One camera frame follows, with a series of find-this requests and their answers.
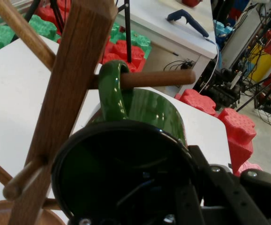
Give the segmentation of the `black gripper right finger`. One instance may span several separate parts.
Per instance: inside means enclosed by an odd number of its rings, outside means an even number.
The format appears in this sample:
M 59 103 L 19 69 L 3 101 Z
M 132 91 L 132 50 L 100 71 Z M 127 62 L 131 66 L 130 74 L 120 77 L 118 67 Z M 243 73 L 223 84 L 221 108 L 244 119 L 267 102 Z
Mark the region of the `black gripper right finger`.
M 227 222 L 239 225 L 271 225 L 271 174 L 246 169 L 240 176 L 222 165 L 210 165 L 200 148 L 188 148 L 195 167 L 198 195 L 207 206 L 221 206 L 231 214 Z

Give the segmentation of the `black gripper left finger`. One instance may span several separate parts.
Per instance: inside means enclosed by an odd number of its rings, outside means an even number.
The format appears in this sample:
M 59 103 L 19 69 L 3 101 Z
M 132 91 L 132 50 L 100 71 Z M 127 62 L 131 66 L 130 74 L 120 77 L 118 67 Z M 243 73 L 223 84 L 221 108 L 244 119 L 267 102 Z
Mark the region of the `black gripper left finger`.
M 73 211 L 70 225 L 191 225 L 203 224 L 195 187 L 151 179 L 125 193 L 101 194 Z

